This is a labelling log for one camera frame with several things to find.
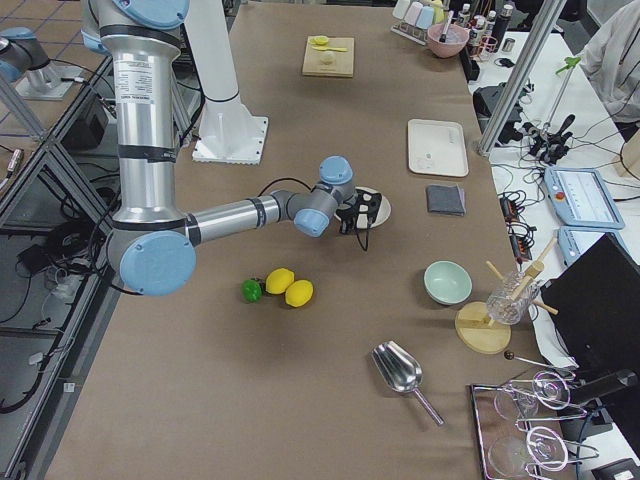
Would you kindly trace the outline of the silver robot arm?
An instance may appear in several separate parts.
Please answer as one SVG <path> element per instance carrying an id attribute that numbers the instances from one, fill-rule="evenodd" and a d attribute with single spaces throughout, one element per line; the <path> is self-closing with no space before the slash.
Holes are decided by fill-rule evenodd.
<path id="1" fill-rule="evenodd" d="M 15 84 L 18 94 L 27 100 L 59 101 L 71 83 L 66 74 L 77 75 L 72 67 L 56 65 L 36 35 L 26 27 L 1 31 L 1 77 Z"/>
<path id="2" fill-rule="evenodd" d="M 349 162 L 326 158 L 307 193 L 278 190 L 196 213 L 175 201 L 174 164 L 180 143 L 174 126 L 172 64 L 191 49 L 204 105 L 198 161 L 256 164 L 268 121 L 241 101 L 223 6 L 218 1 L 86 1 L 85 45 L 113 61 L 121 205 L 107 251 L 111 267 L 140 295 L 180 289 L 206 241 L 290 220 L 318 237 L 359 190 Z"/>

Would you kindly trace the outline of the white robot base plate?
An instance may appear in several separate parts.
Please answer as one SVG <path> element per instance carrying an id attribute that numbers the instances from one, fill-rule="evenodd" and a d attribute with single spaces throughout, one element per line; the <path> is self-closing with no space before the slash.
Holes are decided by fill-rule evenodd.
<path id="1" fill-rule="evenodd" d="M 267 117 L 217 114 L 201 125 L 192 158 L 196 162 L 258 165 L 268 126 Z"/>

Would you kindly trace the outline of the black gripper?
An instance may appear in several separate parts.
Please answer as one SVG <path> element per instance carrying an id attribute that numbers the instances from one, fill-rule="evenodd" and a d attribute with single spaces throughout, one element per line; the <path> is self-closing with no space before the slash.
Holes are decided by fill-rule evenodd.
<path id="1" fill-rule="evenodd" d="M 377 191 L 357 191 L 346 207 L 336 211 L 335 216 L 340 221 L 341 234 L 374 227 L 382 221 L 382 194 Z"/>

